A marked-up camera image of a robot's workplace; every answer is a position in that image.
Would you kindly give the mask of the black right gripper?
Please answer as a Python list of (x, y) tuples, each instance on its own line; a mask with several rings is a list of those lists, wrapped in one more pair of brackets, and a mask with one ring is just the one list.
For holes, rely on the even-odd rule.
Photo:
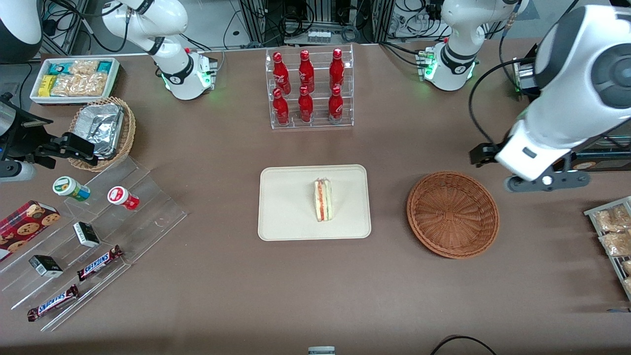
[(59, 138), (59, 145), (64, 150), (49, 151), (46, 146), (56, 139), (44, 128), (53, 121), (43, 119), (24, 111), (11, 103), (12, 95), (1, 96), (0, 108), (0, 143), (1, 161), (18, 160), (38, 164), (47, 169), (54, 169), (56, 160), (74, 159), (97, 166), (98, 158), (93, 155), (94, 144), (82, 137), (65, 132)]

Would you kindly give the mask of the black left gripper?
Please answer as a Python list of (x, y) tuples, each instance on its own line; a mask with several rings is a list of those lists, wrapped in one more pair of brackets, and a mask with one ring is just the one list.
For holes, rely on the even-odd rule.
[(506, 146), (507, 142), (498, 144), (481, 143), (469, 151), (470, 164), (476, 168), (481, 168), (486, 164), (496, 164), (498, 159), (496, 156)]

